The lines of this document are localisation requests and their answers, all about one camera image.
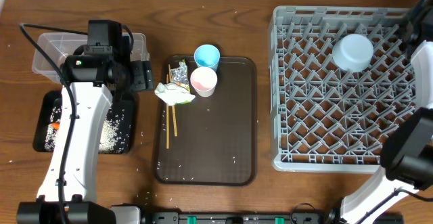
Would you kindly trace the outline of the grey plastic dishwasher rack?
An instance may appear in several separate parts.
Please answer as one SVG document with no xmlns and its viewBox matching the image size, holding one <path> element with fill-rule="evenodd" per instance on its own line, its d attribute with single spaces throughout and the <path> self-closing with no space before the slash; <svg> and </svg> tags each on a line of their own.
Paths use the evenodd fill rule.
<svg viewBox="0 0 433 224">
<path fill-rule="evenodd" d="M 407 8 L 287 6 L 268 27 L 271 163 L 277 171 L 371 174 L 387 138 L 419 107 L 432 107 L 432 50 L 407 57 Z M 347 35 L 368 38 L 362 72 L 334 63 Z"/>
</svg>

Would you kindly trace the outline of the light blue cup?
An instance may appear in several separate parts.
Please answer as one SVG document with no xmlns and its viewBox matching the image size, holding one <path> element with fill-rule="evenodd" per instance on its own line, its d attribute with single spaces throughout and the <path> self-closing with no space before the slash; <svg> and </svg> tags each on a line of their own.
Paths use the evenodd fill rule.
<svg viewBox="0 0 433 224">
<path fill-rule="evenodd" d="M 210 44 L 199 46 L 193 55 L 197 67 L 207 67 L 217 71 L 221 54 L 217 47 Z"/>
</svg>

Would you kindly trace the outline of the silver foil wrapper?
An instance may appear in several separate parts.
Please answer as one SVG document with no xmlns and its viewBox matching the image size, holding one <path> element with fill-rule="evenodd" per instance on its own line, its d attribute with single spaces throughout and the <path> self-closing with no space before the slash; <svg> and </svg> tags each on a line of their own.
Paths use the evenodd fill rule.
<svg viewBox="0 0 433 224">
<path fill-rule="evenodd" d="M 177 68 L 170 69 L 171 83 L 174 83 L 188 91 L 189 79 L 188 79 L 188 67 L 185 60 L 179 61 L 179 66 Z"/>
</svg>

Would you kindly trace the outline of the white rice pile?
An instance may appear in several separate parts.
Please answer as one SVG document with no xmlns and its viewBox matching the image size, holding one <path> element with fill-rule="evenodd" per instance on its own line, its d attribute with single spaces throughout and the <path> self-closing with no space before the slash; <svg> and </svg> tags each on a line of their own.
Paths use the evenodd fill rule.
<svg viewBox="0 0 433 224">
<path fill-rule="evenodd" d="M 51 124 L 54 122 L 60 123 L 61 105 L 61 99 L 54 102 L 49 114 L 46 132 L 42 132 L 43 150 L 45 152 L 54 150 L 58 130 L 55 130 Z M 99 144 L 100 154 L 122 154 L 128 150 L 132 119 L 133 104 L 131 102 L 121 101 L 111 106 L 102 127 Z"/>
</svg>

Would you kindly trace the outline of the black waste tray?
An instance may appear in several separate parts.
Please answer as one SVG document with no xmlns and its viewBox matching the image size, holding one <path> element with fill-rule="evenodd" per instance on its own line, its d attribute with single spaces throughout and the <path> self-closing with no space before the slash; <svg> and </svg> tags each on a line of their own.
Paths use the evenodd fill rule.
<svg viewBox="0 0 433 224">
<path fill-rule="evenodd" d="M 33 149 L 37 152 L 52 152 L 58 131 L 53 123 L 59 123 L 62 114 L 62 94 L 50 91 L 45 94 L 33 140 Z M 131 94 L 124 94 L 121 100 L 114 102 L 104 121 L 100 154 L 124 154 L 130 149 L 132 126 L 135 116 L 135 101 Z"/>
</svg>

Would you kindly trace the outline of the dark brown serving tray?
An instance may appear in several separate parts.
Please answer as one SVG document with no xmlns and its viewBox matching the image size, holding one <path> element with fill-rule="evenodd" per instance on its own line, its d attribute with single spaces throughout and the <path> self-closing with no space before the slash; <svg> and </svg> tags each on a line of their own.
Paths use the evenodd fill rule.
<svg viewBox="0 0 433 224">
<path fill-rule="evenodd" d="M 256 65 L 222 57 L 210 97 L 176 105 L 177 137 L 170 117 L 166 149 L 166 104 L 158 102 L 153 172 L 164 184 L 245 186 L 256 176 Z"/>
</svg>

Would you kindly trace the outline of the light blue small bowl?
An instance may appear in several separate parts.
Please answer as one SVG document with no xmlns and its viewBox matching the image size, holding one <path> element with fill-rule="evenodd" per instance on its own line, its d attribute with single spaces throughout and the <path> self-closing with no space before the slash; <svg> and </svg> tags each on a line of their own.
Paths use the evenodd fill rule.
<svg viewBox="0 0 433 224">
<path fill-rule="evenodd" d="M 350 34 L 334 45 L 332 57 L 336 66 L 344 71 L 362 72 L 373 57 L 373 44 L 363 35 Z"/>
</svg>

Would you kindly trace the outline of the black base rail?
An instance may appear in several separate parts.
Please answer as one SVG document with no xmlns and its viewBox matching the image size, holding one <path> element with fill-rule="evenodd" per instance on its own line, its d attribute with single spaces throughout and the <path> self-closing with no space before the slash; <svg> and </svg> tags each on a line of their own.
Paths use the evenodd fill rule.
<svg viewBox="0 0 433 224">
<path fill-rule="evenodd" d="M 116 215 L 117 223 L 138 224 L 290 224 L 290 223 L 327 223 L 320 212 L 298 212 L 288 215 L 252 214 L 204 214 L 179 212 L 146 212 L 133 205 L 118 205 L 110 208 Z"/>
</svg>

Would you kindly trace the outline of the white napkin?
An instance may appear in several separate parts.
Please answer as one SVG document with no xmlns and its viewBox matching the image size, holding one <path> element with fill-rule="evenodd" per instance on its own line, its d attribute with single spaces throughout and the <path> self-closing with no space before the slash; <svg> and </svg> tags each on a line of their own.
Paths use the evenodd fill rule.
<svg viewBox="0 0 433 224">
<path fill-rule="evenodd" d="M 174 83 L 168 83 L 165 85 L 159 83 L 154 93 L 169 106 L 186 104 L 192 102 L 196 98 L 195 95 L 191 94 L 186 88 Z"/>
</svg>

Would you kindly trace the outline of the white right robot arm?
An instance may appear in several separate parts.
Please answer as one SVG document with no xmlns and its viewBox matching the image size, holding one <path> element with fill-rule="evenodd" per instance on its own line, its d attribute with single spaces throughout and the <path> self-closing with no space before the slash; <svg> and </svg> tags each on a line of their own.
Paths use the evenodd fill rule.
<svg viewBox="0 0 433 224">
<path fill-rule="evenodd" d="M 432 0 L 420 0 L 407 14 L 402 35 L 415 72 L 416 111 L 386 140 L 379 169 L 333 209 L 328 223 L 402 223 L 381 215 L 399 200 L 432 186 Z"/>
</svg>

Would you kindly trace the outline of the wooden chopstick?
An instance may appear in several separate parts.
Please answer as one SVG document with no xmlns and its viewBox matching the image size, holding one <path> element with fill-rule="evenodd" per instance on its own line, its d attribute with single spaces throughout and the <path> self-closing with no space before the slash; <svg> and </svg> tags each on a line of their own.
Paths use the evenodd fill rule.
<svg viewBox="0 0 433 224">
<path fill-rule="evenodd" d="M 169 75 L 166 75 L 166 83 L 169 83 Z M 170 147 L 170 117 L 169 117 L 169 105 L 166 104 L 166 149 Z"/>
<path fill-rule="evenodd" d="M 169 83 L 172 83 L 172 74 L 171 74 L 170 64 L 168 65 L 168 81 L 169 81 Z M 171 108 L 172 108 L 172 115 L 173 115 L 174 136 L 177 137 L 177 118 L 176 118 L 175 106 L 171 106 Z"/>
</svg>

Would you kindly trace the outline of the orange carrot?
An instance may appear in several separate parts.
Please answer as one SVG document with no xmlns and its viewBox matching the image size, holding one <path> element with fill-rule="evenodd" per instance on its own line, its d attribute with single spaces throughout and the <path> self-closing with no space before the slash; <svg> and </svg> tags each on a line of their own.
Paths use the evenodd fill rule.
<svg viewBox="0 0 433 224">
<path fill-rule="evenodd" d="M 51 126 L 55 129 L 58 130 L 60 128 L 60 124 L 58 122 L 54 122 L 51 124 Z"/>
</svg>

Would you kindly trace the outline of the clear plastic bin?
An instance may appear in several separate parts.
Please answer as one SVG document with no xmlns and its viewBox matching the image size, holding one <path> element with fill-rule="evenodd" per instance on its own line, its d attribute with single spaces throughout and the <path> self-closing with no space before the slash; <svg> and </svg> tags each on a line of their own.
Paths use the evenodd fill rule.
<svg viewBox="0 0 433 224">
<path fill-rule="evenodd" d="M 149 60 L 146 37 L 142 33 L 133 33 L 134 44 L 131 61 Z M 87 35 L 67 32 L 46 32 L 39 36 L 37 44 L 53 60 L 57 67 L 65 62 L 67 56 L 72 55 L 76 48 L 87 44 Z M 32 71 L 41 74 L 54 83 L 60 84 L 60 78 L 49 62 L 36 50 L 32 62 Z"/>
</svg>

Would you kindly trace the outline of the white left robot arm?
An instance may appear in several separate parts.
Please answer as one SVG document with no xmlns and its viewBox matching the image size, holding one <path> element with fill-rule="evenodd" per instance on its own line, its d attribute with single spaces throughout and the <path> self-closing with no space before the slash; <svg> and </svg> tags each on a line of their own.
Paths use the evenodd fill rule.
<svg viewBox="0 0 433 224">
<path fill-rule="evenodd" d="M 145 223 L 142 208 L 97 204 L 96 170 L 104 121 L 124 94 L 152 90 L 148 61 L 131 61 L 134 38 L 112 20 L 90 20 L 87 43 L 58 66 L 34 41 L 62 84 L 62 114 L 49 169 L 34 202 L 21 202 L 18 223 Z"/>
</svg>

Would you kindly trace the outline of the pink cup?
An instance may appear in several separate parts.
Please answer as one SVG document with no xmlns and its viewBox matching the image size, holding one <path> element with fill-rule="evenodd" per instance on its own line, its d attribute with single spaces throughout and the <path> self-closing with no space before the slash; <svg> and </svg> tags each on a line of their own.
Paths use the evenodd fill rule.
<svg viewBox="0 0 433 224">
<path fill-rule="evenodd" d="M 190 82 L 198 95 L 202 97 L 210 97 L 214 93 L 218 78 L 213 69 L 208 67 L 199 67 L 192 72 Z"/>
</svg>

